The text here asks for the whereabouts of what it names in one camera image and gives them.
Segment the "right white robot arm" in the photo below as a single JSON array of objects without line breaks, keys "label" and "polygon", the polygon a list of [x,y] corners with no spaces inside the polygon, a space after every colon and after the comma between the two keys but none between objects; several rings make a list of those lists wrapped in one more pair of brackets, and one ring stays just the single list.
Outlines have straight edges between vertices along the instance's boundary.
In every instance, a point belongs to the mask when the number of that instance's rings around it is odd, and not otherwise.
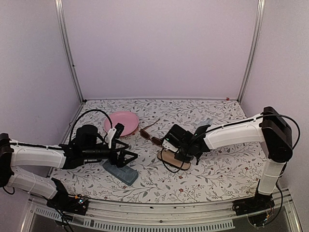
[{"label": "right white robot arm", "polygon": [[293,156],[295,144],[289,120],[290,117],[268,106],[252,117],[222,125],[213,125],[208,120],[195,132],[175,124],[164,136],[163,147],[157,157],[164,164],[187,170],[186,165],[192,159],[199,162],[202,155],[222,148],[264,155],[256,195],[249,203],[254,211],[259,211],[267,205],[268,196],[272,194],[287,162]]}]

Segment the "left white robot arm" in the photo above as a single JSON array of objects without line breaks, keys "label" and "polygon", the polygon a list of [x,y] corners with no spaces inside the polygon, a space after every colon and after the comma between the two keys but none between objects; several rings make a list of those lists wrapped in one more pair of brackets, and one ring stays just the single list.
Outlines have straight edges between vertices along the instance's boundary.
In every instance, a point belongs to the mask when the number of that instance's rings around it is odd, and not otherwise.
[{"label": "left white robot arm", "polygon": [[46,166],[71,170],[86,163],[107,160],[116,168],[126,167],[138,154],[128,150],[129,145],[119,141],[124,126],[118,123],[102,137],[97,127],[84,125],[77,129],[75,138],[68,144],[55,146],[21,143],[0,135],[0,186],[19,188],[41,195],[62,210],[72,205],[71,196],[61,181],[44,178],[21,169],[21,166]]}]

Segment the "grey case green lining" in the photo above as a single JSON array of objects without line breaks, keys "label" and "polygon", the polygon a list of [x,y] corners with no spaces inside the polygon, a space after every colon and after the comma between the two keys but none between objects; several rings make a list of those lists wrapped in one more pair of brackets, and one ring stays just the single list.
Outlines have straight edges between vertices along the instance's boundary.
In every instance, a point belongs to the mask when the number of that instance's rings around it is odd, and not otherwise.
[{"label": "grey case green lining", "polygon": [[131,167],[117,167],[116,165],[110,164],[107,160],[103,163],[102,167],[112,176],[123,182],[124,184],[131,186],[139,176],[139,173]]}]

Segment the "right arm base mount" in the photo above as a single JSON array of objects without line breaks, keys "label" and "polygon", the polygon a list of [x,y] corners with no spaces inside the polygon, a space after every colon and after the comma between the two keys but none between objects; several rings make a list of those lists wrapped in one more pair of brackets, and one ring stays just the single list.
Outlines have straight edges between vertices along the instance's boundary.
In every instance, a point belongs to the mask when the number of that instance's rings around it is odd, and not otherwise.
[{"label": "right arm base mount", "polygon": [[272,194],[266,196],[259,194],[258,192],[256,192],[253,197],[233,201],[232,210],[237,216],[264,211],[263,213],[248,217],[249,223],[254,227],[264,227],[273,222],[281,212],[283,206],[283,192],[280,188],[278,188],[278,190],[281,196],[281,202],[276,215],[273,215],[275,211],[275,203]]}]

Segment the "black glasses case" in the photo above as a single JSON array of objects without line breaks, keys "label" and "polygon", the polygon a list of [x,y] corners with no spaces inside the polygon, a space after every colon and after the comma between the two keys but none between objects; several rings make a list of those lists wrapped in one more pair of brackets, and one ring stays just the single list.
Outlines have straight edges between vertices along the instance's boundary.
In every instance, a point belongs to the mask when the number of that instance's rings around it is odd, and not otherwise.
[{"label": "black glasses case", "polygon": [[174,158],[175,153],[169,150],[159,151],[157,154],[157,158],[163,161],[165,164],[171,165],[173,167],[180,168],[181,170],[188,170],[191,167],[191,163],[183,163],[180,160],[176,160]]}]

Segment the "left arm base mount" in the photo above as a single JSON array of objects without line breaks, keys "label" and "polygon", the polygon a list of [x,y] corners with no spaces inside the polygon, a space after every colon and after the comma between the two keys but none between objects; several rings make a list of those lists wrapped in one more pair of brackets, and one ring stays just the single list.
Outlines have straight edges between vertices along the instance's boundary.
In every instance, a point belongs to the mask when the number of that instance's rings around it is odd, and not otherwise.
[{"label": "left arm base mount", "polygon": [[81,194],[71,196],[59,180],[51,180],[55,183],[57,192],[53,198],[47,199],[46,205],[55,210],[85,216],[89,205],[88,197]]}]

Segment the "light blue cloth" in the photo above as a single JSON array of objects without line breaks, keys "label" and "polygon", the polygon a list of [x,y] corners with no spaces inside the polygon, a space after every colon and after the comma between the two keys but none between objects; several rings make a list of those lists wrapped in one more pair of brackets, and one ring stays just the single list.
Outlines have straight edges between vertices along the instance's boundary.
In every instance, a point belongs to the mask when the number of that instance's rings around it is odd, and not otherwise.
[{"label": "light blue cloth", "polygon": [[201,121],[200,123],[198,123],[198,127],[201,126],[206,126],[206,125],[212,125],[213,119],[212,118],[207,118],[205,121]]}]

